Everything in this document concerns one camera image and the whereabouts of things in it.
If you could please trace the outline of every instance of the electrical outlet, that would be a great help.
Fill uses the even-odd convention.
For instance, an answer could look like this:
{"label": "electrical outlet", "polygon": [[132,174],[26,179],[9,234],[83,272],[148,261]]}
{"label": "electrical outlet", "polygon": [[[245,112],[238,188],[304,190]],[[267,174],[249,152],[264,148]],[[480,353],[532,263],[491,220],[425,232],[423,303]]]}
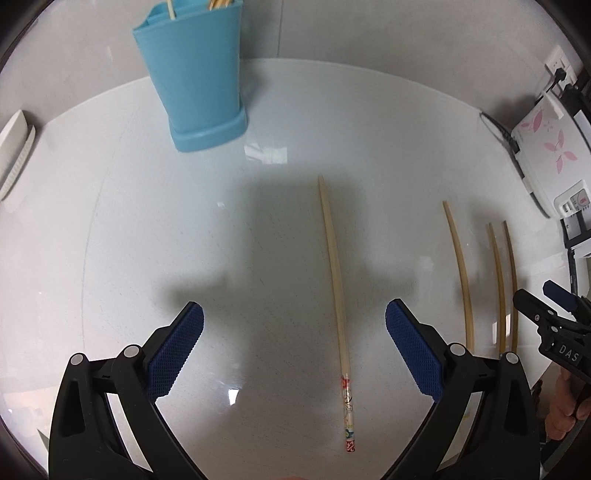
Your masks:
{"label": "electrical outlet", "polygon": [[566,72],[566,78],[562,82],[558,83],[561,90],[564,90],[566,84],[571,83],[574,85],[577,81],[577,76],[570,65],[570,61],[560,45],[556,45],[554,47],[554,50],[552,50],[552,53],[548,56],[544,64],[546,65],[546,69],[550,72],[552,77],[554,77],[556,70],[559,68],[564,69]]}

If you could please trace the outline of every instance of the white wall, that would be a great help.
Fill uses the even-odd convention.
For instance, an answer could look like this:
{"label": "white wall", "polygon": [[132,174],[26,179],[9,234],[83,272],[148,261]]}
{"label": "white wall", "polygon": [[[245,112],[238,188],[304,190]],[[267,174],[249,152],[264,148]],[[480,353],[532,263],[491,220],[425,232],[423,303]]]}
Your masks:
{"label": "white wall", "polygon": [[[56,0],[0,73],[0,124],[18,108],[44,124],[147,74],[131,35],[154,0]],[[534,0],[245,0],[244,57],[349,63],[396,74],[516,123],[560,44]]]}

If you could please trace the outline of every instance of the chopstick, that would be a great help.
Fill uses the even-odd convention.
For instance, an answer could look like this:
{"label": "chopstick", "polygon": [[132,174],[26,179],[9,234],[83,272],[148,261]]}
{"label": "chopstick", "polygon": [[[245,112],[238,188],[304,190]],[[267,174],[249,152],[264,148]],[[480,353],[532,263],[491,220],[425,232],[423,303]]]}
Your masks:
{"label": "chopstick", "polygon": [[452,234],[453,249],[456,251],[457,269],[460,272],[460,285],[462,287],[462,299],[464,302],[464,323],[466,326],[466,348],[474,354],[474,315],[472,313],[472,299],[470,298],[470,285],[468,274],[466,272],[466,263],[464,262],[464,253],[462,244],[457,234],[456,223],[453,221],[452,211],[447,202],[443,202],[443,209],[447,217],[449,231]]}
{"label": "chopstick", "polygon": [[499,296],[499,326],[497,330],[497,345],[499,347],[499,357],[505,353],[506,348],[506,336],[507,336],[507,325],[505,319],[505,283],[503,282],[503,269],[501,267],[501,256],[499,255],[499,246],[496,244],[495,231],[492,228],[492,223],[487,226],[488,238],[491,242],[492,254],[495,257],[495,269],[496,269],[496,287]]}
{"label": "chopstick", "polygon": [[173,0],[166,0],[166,4],[168,5],[168,15],[170,16],[170,20],[176,19],[177,14],[174,13]]}
{"label": "chopstick", "polygon": [[[511,266],[511,291],[513,295],[517,291],[517,270],[515,269],[515,255],[513,254],[513,244],[509,235],[509,226],[507,221],[503,222],[505,229],[505,240],[507,241],[507,251],[509,252],[509,265]],[[511,301],[511,351],[517,353],[517,342],[519,339],[519,313]]]}
{"label": "chopstick", "polygon": [[220,7],[227,7],[232,3],[233,0],[209,0],[209,10],[214,10]]}
{"label": "chopstick", "polygon": [[335,227],[330,214],[329,194],[324,183],[324,177],[318,177],[322,214],[324,216],[324,228],[326,230],[326,242],[329,250],[330,273],[332,275],[333,295],[335,297],[335,314],[337,335],[339,339],[341,387],[343,393],[343,405],[345,407],[345,446],[347,452],[355,451],[355,434],[353,430],[353,405],[351,403],[351,367],[349,362],[349,348],[347,346],[347,331],[345,315],[345,296],[343,294],[343,280],[340,276],[339,253],[336,246]]}

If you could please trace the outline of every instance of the finger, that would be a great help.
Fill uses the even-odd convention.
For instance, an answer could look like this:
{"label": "finger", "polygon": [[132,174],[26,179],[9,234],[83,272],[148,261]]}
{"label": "finger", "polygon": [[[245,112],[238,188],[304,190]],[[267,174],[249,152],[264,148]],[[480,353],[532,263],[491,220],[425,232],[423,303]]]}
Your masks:
{"label": "finger", "polygon": [[585,399],[579,408],[577,409],[577,419],[587,420],[587,417],[591,414],[591,397]]}
{"label": "finger", "polygon": [[566,432],[561,432],[554,426],[550,418],[550,415],[546,417],[544,424],[546,426],[546,435],[548,436],[548,438],[551,438],[552,440],[562,440],[566,435]]}
{"label": "finger", "polygon": [[556,379],[556,396],[554,400],[565,415],[569,416],[574,413],[577,403],[570,391],[570,381],[565,380],[562,376]]}
{"label": "finger", "polygon": [[550,417],[550,420],[552,420],[554,426],[561,432],[570,432],[574,427],[574,417],[565,415],[556,401],[550,403],[550,412],[548,413],[548,416]]}
{"label": "finger", "polygon": [[568,370],[566,370],[564,367],[560,367],[560,375],[565,380],[568,380],[571,376],[571,373]]}

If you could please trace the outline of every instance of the white table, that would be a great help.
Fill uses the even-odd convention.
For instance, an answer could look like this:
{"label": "white table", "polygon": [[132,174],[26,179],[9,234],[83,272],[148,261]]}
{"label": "white table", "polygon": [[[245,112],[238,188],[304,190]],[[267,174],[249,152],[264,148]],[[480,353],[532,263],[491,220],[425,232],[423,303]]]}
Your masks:
{"label": "white table", "polygon": [[[158,406],[209,478],[380,478],[431,404],[386,331],[387,303],[400,297],[447,342],[465,339],[441,201],[463,242],[477,354],[495,356],[488,222],[508,298],[504,219],[520,286],[541,295],[549,278],[568,285],[558,224],[541,216],[477,110],[335,64],[260,60],[242,73],[243,137],[178,153],[142,79],[50,122],[0,205],[0,414],[43,465],[37,429],[49,434],[69,357],[116,356],[194,300],[203,335]],[[345,285],[354,454],[344,448],[319,174]],[[533,383],[548,360],[525,318],[519,334]],[[229,390],[239,390],[234,405]]]}

